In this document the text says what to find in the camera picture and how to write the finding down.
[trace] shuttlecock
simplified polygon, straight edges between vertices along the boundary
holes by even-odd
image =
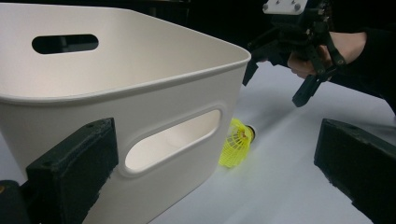
[[[219,164],[228,168],[239,165],[247,156],[254,136],[255,132],[252,127],[233,118],[221,151]]]

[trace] person's hand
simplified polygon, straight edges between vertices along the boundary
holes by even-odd
[[[332,42],[346,63],[355,61],[364,49],[366,44],[366,33],[344,34],[330,32]],[[325,46],[318,46],[318,55],[325,67],[332,65],[332,59]],[[288,67],[291,72],[298,77],[306,78],[308,75],[315,75],[315,69],[311,62],[301,59],[298,54],[292,53],[288,60]]]

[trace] white table surface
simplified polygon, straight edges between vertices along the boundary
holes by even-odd
[[[302,79],[261,63],[242,87],[234,117],[257,137],[237,167],[219,166],[200,187],[150,224],[372,223],[314,165],[322,119],[336,119],[396,145],[396,119],[385,101],[330,82],[307,105],[291,101]],[[24,182],[0,136],[0,179]]]

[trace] robotic arm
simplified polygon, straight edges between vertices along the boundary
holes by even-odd
[[[243,80],[246,86],[255,74],[256,63],[267,60],[272,65],[284,65],[282,54],[297,52],[303,59],[311,61],[316,75],[309,75],[294,94],[292,101],[298,107],[305,105],[315,94],[321,82],[327,81],[336,71],[341,71],[346,61],[332,42],[325,9],[328,0],[322,0],[315,7],[305,8],[307,0],[269,0],[263,5],[263,12],[274,14],[271,23],[274,28],[251,41],[247,48],[251,60]],[[333,66],[326,68],[320,61],[316,47],[327,47]]]

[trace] white plastic bin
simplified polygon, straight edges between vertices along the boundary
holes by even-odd
[[[250,55],[131,10],[0,3],[0,129],[21,169],[114,118],[120,164],[84,223],[147,223],[218,164]],[[34,39],[93,35],[41,54]]]

